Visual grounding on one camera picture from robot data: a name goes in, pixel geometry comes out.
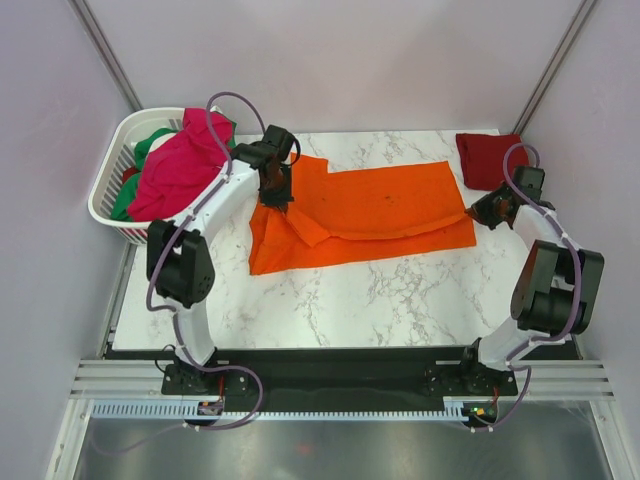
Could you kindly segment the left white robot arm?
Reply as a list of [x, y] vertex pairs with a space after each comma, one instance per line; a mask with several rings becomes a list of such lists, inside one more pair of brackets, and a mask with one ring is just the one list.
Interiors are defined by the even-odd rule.
[[225, 222], [248, 199], [285, 212], [293, 201], [292, 165], [299, 159], [299, 141], [274, 125], [250, 144], [227, 154], [221, 173], [185, 211], [148, 227], [146, 308], [171, 314], [178, 358], [189, 364], [185, 382], [208, 393], [219, 382], [219, 369], [208, 361], [216, 351], [206, 311], [215, 281], [210, 245]]

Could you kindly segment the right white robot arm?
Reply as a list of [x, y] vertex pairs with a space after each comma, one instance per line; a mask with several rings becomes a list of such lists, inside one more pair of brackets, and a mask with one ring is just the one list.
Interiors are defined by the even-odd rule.
[[519, 166], [501, 186], [466, 210], [477, 223], [507, 224], [529, 248], [514, 287], [509, 317], [490, 335], [465, 348], [458, 381], [467, 392], [483, 392], [494, 371], [507, 371], [535, 348], [562, 344], [590, 323], [603, 269], [602, 254], [579, 247], [541, 200], [545, 173]]

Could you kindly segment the orange t-shirt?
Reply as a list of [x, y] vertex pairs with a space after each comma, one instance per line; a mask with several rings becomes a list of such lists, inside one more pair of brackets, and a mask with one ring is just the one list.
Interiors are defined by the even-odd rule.
[[304, 156], [292, 176], [287, 211], [257, 205], [250, 220], [254, 276], [476, 244], [446, 162], [331, 173]]

